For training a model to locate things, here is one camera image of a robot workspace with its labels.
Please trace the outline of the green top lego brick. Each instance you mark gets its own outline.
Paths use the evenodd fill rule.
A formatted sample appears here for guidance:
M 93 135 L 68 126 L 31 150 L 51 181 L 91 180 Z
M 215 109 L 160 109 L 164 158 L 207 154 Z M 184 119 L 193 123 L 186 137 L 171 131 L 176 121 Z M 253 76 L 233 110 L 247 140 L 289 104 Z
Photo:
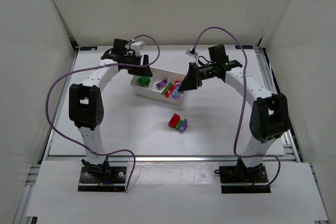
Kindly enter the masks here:
M 137 83 L 139 86 L 143 87 L 143 83 L 149 80 L 151 81 L 151 77 L 139 77 Z

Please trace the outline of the green square lego brick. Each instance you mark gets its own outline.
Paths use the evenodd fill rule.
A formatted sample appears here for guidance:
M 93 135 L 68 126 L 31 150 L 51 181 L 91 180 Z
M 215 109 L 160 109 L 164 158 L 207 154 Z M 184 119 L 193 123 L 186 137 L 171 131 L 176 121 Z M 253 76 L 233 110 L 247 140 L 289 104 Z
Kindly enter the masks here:
M 146 82 L 143 83 L 143 86 L 144 86 L 144 87 L 148 87 L 148 86 L 150 85 L 150 83 L 151 83 L 150 80 L 149 80 L 149 81 L 146 81 Z

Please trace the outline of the purple oval flower lego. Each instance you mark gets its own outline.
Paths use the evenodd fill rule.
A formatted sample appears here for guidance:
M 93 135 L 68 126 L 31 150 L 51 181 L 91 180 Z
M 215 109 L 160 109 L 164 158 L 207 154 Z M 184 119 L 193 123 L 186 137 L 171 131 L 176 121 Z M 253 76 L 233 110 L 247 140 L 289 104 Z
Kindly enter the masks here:
M 179 87 L 180 86 L 176 86 L 173 91 L 170 94 L 170 97 L 172 97 L 173 99 L 179 99 L 180 97 L 183 96 L 183 91 L 179 91 Z

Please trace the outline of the green lego plates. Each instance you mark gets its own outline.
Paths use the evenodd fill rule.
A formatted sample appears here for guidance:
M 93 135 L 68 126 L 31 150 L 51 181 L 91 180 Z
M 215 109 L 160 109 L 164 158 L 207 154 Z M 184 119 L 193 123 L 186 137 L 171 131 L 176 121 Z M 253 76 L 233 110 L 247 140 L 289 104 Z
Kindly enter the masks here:
M 162 95 L 164 95 L 165 96 L 165 92 L 167 91 L 167 89 L 172 85 L 173 83 L 172 82 L 169 82 L 168 84 L 167 84 L 167 86 L 164 88 L 164 90 L 162 91 Z

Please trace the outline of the red half-round lego brick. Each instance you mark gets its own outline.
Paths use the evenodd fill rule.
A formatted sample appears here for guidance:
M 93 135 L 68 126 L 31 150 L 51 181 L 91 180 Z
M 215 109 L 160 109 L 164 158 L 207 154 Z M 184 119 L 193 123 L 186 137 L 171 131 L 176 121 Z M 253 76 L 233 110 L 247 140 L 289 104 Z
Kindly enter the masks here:
M 167 91 L 165 92 L 165 97 L 166 97 L 166 98 L 168 98 L 168 97 L 171 95 L 171 93 L 174 91 L 175 87 L 176 87 L 176 85 L 172 84 L 172 85 L 167 89 Z

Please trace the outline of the red double half-round lego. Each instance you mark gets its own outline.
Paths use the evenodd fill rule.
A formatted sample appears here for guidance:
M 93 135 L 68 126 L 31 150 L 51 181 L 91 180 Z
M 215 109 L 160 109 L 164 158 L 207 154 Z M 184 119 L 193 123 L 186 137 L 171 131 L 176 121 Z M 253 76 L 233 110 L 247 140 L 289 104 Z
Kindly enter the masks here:
M 171 117 L 169 123 L 168 123 L 168 126 L 174 129 L 177 126 L 180 119 L 181 119 L 180 116 L 178 114 L 174 113 L 173 116 Z

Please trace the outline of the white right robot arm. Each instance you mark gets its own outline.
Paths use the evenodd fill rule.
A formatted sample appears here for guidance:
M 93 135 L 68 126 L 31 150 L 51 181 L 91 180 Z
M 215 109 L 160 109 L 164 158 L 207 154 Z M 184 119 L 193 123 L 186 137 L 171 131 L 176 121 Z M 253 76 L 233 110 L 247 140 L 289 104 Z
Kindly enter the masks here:
M 274 94 L 263 88 L 246 74 L 246 65 L 230 60 L 224 45 L 208 48 L 210 60 L 191 62 L 183 79 L 180 92 L 196 90 L 202 82 L 219 78 L 234 88 L 242 97 L 243 105 L 249 104 L 251 138 L 242 154 L 235 153 L 237 164 L 221 168 L 228 183 L 252 183 L 263 168 L 263 158 L 276 139 L 290 129 L 288 103 L 284 94 Z

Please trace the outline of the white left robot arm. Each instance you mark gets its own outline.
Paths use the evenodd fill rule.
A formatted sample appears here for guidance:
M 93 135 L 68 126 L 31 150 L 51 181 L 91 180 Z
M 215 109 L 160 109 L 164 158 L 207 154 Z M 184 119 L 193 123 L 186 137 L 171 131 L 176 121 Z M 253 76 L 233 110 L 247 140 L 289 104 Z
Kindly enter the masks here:
M 144 46 L 142 41 L 115 39 L 113 47 L 100 58 L 100 68 L 94 70 L 82 83 L 72 84 L 69 88 L 69 118 L 88 148 L 82 163 L 87 173 L 99 181 L 105 181 L 109 176 L 108 156 L 105 154 L 100 133 L 100 124 L 104 117 L 102 92 L 122 69 L 134 76 L 153 76 L 150 67 L 144 67 L 149 64 L 149 56 L 141 55 Z

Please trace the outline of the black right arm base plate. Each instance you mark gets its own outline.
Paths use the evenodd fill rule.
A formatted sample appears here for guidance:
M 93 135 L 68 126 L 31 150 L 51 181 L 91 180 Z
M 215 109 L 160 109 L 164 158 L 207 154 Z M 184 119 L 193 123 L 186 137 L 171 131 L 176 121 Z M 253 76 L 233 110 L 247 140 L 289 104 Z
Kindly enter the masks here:
M 222 194 L 268 194 L 268 176 L 264 165 L 244 173 L 238 166 L 220 166 L 214 170 L 220 178 Z

